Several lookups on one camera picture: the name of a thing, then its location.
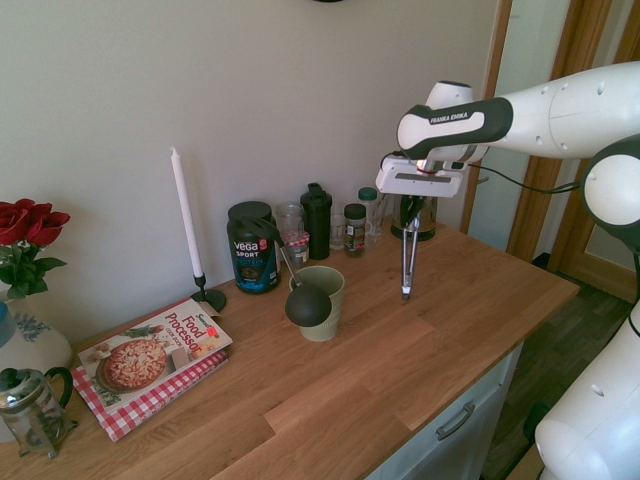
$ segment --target cabinet drawer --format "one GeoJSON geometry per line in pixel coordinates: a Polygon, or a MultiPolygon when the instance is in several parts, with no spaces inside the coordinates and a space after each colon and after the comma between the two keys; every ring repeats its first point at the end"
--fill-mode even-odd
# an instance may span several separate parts
{"type": "Polygon", "coordinates": [[[402,480],[478,480],[502,402],[502,392],[495,391],[472,418],[439,442],[402,480]]]}
{"type": "Polygon", "coordinates": [[[456,435],[464,434],[462,425],[474,419],[474,415],[477,417],[481,414],[483,404],[490,398],[494,398],[502,388],[510,360],[511,355],[487,372],[429,425],[389,457],[386,462],[367,477],[367,480],[401,479],[434,449],[452,440],[456,435]],[[473,412],[465,411],[465,405],[473,405],[473,412]],[[447,433],[459,423],[461,424],[460,430],[447,436],[447,433]],[[442,428],[440,435],[437,432],[439,428],[442,428]]]}

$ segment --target green leaf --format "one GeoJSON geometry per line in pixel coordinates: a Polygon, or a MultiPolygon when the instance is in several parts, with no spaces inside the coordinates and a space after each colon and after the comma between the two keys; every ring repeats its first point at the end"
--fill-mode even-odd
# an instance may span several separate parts
{"type": "Polygon", "coordinates": [[[17,288],[17,287],[15,287],[15,286],[13,286],[13,287],[11,287],[11,288],[9,289],[9,291],[7,292],[7,296],[8,296],[9,298],[18,299],[18,298],[24,298],[24,297],[26,297],[27,295],[26,295],[25,293],[22,293],[22,291],[21,291],[19,288],[17,288]]]}
{"type": "Polygon", "coordinates": [[[13,285],[15,278],[13,277],[13,267],[2,267],[0,268],[0,281],[6,283],[7,285],[13,285]]]}
{"type": "Polygon", "coordinates": [[[29,284],[27,282],[20,282],[14,285],[21,293],[27,295],[29,293],[29,284]]]}
{"type": "Polygon", "coordinates": [[[47,290],[49,290],[49,287],[47,287],[47,284],[44,280],[40,279],[31,284],[31,288],[29,288],[29,295],[33,295],[34,293],[46,292],[47,290]]]}
{"type": "Polygon", "coordinates": [[[58,260],[57,258],[48,257],[36,260],[33,262],[33,264],[36,266],[37,270],[41,272],[48,272],[53,268],[66,265],[67,262],[63,262],[62,260],[58,260]]]}
{"type": "Polygon", "coordinates": [[[16,263],[20,263],[20,257],[22,257],[22,249],[17,245],[11,245],[11,250],[13,252],[13,258],[16,263]]]}
{"type": "Polygon", "coordinates": [[[30,272],[24,267],[24,265],[20,265],[20,267],[18,268],[18,281],[28,283],[35,282],[36,276],[33,274],[33,272],[30,272]]]}

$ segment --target black bottle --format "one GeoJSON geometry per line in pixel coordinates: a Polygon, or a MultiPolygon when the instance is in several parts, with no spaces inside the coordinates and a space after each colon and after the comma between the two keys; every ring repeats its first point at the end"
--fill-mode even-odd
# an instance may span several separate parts
{"type": "Polygon", "coordinates": [[[331,195],[322,190],[317,183],[308,185],[309,191],[300,197],[304,207],[304,226],[311,237],[309,240],[309,257],[322,260],[329,256],[331,237],[331,195]]]}

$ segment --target black cable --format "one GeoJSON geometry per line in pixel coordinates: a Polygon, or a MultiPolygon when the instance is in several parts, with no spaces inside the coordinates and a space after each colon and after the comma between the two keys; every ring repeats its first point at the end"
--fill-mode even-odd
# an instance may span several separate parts
{"type": "Polygon", "coordinates": [[[532,190],[534,192],[538,192],[538,193],[543,193],[545,195],[555,195],[556,193],[566,193],[566,192],[571,192],[573,190],[576,190],[578,188],[580,188],[581,182],[579,181],[575,181],[575,182],[569,182],[569,183],[565,183],[564,185],[559,185],[555,188],[552,188],[550,190],[541,190],[539,188],[535,188],[535,187],[530,187],[529,185],[525,185],[524,183],[520,183],[516,180],[514,180],[513,178],[509,178],[507,177],[505,174],[494,170],[493,168],[489,168],[489,167],[485,167],[482,165],[475,165],[473,163],[469,164],[470,167],[474,167],[474,168],[480,168],[482,170],[487,170],[489,172],[493,172],[496,175],[500,175],[502,178],[509,180],[512,183],[515,183],[516,185],[522,187],[522,188],[526,188],[528,190],[532,190]]]}

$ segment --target drawer handle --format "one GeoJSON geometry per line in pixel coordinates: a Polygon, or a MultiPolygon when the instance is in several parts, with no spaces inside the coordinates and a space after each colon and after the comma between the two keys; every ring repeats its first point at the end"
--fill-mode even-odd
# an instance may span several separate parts
{"type": "Polygon", "coordinates": [[[471,415],[473,415],[473,411],[475,409],[476,409],[476,406],[473,403],[471,402],[466,403],[464,407],[462,407],[462,412],[464,412],[464,417],[462,417],[458,423],[456,423],[453,427],[451,427],[450,430],[445,430],[444,425],[436,430],[436,433],[438,434],[438,441],[441,442],[442,440],[447,438],[449,435],[453,435],[454,433],[456,433],[460,429],[460,427],[462,427],[462,425],[467,423],[467,420],[471,418],[471,415]]]}

